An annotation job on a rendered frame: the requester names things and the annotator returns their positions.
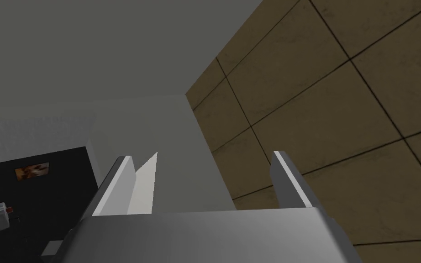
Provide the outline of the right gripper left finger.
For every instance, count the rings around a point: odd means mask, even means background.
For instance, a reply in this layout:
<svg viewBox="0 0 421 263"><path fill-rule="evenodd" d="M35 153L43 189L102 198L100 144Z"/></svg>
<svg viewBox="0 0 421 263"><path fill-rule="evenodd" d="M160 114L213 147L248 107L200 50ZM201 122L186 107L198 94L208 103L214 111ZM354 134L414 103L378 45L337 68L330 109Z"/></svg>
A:
<svg viewBox="0 0 421 263"><path fill-rule="evenodd" d="M127 214L135 182L132 157L119 156L80 219Z"/></svg>

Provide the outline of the orange framed wall picture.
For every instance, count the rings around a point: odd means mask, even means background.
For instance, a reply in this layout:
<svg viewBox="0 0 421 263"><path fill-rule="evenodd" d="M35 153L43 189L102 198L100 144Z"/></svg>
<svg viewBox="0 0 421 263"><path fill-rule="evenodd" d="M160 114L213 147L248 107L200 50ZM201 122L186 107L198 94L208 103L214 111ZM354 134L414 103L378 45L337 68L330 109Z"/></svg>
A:
<svg viewBox="0 0 421 263"><path fill-rule="evenodd" d="M47 175L48 173L49 163L41 163L15 169L15 174L18 181Z"/></svg>

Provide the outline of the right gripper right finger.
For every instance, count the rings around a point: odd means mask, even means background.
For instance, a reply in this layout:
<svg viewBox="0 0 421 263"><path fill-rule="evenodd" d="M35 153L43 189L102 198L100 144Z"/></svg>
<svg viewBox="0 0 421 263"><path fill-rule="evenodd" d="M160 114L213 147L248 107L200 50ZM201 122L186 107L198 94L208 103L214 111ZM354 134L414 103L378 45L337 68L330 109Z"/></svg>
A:
<svg viewBox="0 0 421 263"><path fill-rule="evenodd" d="M270 177L280 208L323 208L286 152L272 153Z"/></svg>

